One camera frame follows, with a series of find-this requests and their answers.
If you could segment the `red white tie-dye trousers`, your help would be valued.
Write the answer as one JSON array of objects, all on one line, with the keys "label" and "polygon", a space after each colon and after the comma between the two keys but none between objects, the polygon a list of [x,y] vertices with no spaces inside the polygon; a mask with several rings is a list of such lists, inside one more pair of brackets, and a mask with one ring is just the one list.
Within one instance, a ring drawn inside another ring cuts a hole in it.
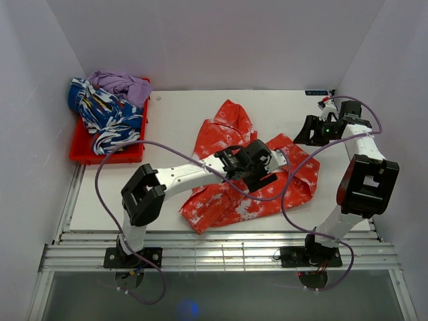
[{"label": "red white tie-dye trousers", "polygon": [[209,155],[225,161],[233,182],[193,189],[180,209],[198,234],[280,212],[310,201],[317,189],[320,163],[285,134],[262,143],[245,109],[226,100],[212,119],[204,120],[193,158]]}]

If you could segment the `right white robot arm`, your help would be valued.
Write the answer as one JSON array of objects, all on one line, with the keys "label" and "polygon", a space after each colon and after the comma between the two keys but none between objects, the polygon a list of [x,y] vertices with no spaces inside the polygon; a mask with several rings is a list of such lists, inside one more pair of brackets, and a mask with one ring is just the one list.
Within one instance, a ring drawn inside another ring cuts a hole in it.
[{"label": "right white robot arm", "polygon": [[362,118],[361,102],[344,100],[337,108],[325,97],[318,105],[321,115],[306,117],[294,143],[323,147],[342,142],[350,162],[338,186],[335,208],[307,234],[302,247],[281,251],[284,266],[340,267],[340,241],[355,225],[385,212],[399,174],[399,165],[377,148],[374,135],[380,130]]}]

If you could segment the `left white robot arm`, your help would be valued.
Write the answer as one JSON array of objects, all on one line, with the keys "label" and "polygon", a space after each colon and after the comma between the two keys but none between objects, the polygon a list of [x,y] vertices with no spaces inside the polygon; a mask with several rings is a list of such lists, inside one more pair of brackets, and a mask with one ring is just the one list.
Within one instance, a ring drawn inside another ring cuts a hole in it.
[{"label": "left white robot arm", "polygon": [[256,139],[246,147],[235,145],[217,151],[198,164],[165,169],[140,166],[121,190],[124,223],[123,234],[116,241],[119,262],[130,268],[140,263],[146,226],[158,218],[163,203],[172,196],[239,180],[253,193],[276,181],[274,171],[284,165],[286,159],[280,151]]}]

